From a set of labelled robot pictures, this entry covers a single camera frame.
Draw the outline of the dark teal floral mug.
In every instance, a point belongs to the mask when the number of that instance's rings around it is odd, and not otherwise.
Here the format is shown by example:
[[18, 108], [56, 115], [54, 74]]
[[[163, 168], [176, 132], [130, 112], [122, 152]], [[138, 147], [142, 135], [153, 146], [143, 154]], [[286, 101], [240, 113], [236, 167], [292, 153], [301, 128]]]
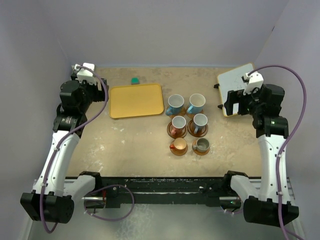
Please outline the dark teal floral mug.
[[168, 108], [165, 111], [167, 116], [173, 116], [180, 113], [184, 106], [185, 100], [179, 94], [173, 94], [168, 98]]

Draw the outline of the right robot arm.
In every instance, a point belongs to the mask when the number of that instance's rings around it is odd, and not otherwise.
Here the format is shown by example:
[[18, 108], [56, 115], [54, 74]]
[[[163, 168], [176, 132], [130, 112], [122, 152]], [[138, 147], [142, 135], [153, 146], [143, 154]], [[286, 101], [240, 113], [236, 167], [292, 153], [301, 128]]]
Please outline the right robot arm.
[[254, 87], [246, 93], [230, 90], [224, 103], [230, 115], [234, 104], [238, 104], [239, 115], [251, 115], [256, 130], [262, 173], [260, 188], [256, 189], [248, 176], [232, 173], [231, 178], [222, 183], [222, 190], [228, 196], [236, 193], [243, 201], [243, 215], [248, 223], [280, 227], [299, 216], [299, 208], [291, 203], [287, 185], [286, 148], [289, 138], [288, 120], [280, 116], [285, 90], [274, 84]]

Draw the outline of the pink handled mug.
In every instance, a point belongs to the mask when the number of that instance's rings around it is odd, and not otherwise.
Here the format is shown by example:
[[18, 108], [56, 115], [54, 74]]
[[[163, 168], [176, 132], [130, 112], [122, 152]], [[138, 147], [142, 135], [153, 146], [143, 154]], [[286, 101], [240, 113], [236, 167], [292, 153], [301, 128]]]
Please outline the pink handled mug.
[[175, 116], [171, 122], [173, 125], [173, 132], [177, 132], [179, 129], [186, 126], [186, 119], [183, 116]]

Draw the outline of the small orange cup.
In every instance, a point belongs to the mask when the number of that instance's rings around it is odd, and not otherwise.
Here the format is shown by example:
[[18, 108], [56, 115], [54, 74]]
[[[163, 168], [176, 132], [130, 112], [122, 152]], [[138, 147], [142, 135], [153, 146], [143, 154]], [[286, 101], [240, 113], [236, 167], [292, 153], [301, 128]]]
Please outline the small orange cup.
[[184, 138], [176, 138], [169, 146], [169, 148], [176, 152], [183, 152], [187, 149], [187, 141]]

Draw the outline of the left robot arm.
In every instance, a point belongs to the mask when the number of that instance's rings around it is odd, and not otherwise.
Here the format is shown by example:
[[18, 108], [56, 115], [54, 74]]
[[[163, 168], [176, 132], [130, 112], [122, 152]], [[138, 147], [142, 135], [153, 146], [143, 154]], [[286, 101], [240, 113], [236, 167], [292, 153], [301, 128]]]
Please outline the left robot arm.
[[60, 86], [61, 102], [53, 121], [48, 157], [32, 191], [24, 192], [20, 198], [20, 204], [33, 221], [66, 224], [82, 197], [87, 193], [98, 196], [103, 191], [102, 178], [97, 172], [84, 171], [68, 184], [65, 179], [83, 134], [83, 124], [90, 122], [86, 112], [93, 102], [106, 103], [108, 90], [106, 79], [91, 83], [75, 76]]

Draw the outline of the plain orange wooden coaster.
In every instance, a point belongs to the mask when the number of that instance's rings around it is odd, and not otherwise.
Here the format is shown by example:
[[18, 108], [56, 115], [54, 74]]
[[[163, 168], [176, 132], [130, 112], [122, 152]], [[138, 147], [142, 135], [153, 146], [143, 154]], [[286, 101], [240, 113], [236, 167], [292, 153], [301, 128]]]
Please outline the plain orange wooden coaster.
[[183, 156], [187, 153], [188, 151], [188, 145], [184, 148], [184, 149], [176, 149], [173, 147], [169, 147], [170, 151], [172, 154], [176, 155], [176, 156]]

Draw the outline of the light blue mug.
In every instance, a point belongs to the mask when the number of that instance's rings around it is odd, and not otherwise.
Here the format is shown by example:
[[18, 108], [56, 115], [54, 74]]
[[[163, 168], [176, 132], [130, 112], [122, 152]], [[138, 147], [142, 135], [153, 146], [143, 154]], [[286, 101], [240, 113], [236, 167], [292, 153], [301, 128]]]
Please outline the light blue mug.
[[186, 111], [187, 114], [199, 114], [206, 103], [206, 98], [200, 93], [194, 93], [189, 98], [189, 107]]

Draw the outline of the small grey cup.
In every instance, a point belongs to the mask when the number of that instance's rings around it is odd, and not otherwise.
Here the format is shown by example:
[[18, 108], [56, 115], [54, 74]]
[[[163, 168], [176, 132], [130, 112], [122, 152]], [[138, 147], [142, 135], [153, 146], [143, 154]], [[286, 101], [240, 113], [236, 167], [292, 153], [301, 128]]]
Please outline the small grey cup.
[[196, 139], [192, 144], [192, 149], [200, 153], [208, 151], [210, 148], [210, 142], [206, 138]]

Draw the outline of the dark ringed wooden coaster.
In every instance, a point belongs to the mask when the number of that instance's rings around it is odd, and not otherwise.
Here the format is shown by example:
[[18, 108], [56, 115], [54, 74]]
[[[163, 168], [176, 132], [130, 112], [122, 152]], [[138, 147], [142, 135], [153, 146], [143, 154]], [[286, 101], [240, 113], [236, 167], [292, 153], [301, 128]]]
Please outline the dark ringed wooden coaster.
[[166, 131], [167, 131], [167, 134], [173, 139], [184, 138], [187, 135], [187, 132], [188, 132], [188, 129], [187, 129], [186, 126], [184, 126], [181, 129], [178, 129], [178, 131], [176, 131], [176, 132], [174, 132], [173, 129], [174, 129], [173, 124], [172, 124], [172, 122], [170, 122], [167, 125]]

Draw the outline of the blue grey mug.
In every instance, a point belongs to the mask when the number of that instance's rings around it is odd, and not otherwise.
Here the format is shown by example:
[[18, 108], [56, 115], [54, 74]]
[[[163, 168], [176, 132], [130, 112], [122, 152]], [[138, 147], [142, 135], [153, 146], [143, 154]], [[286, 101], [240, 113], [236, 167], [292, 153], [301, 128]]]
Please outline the blue grey mug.
[[194, 132], [197, 133], [198, 129], [201, 130], [208, 123], [208, 118], [203, 113], [198, 113], [193, 117], [193, 122], [196, 125]]

